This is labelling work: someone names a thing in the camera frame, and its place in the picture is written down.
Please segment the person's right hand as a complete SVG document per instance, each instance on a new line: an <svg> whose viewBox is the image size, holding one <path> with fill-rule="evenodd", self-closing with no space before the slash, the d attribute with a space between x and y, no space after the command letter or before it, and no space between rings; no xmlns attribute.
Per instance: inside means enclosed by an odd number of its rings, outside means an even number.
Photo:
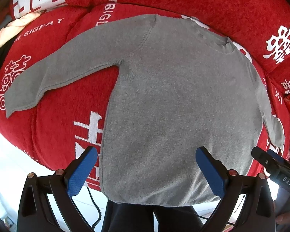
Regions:
<svg viewBox="0 0 290 232"><path fill-rule="evenodd" d="M277 216L275 220L279 225L290 224L290 212Z"/></svg>

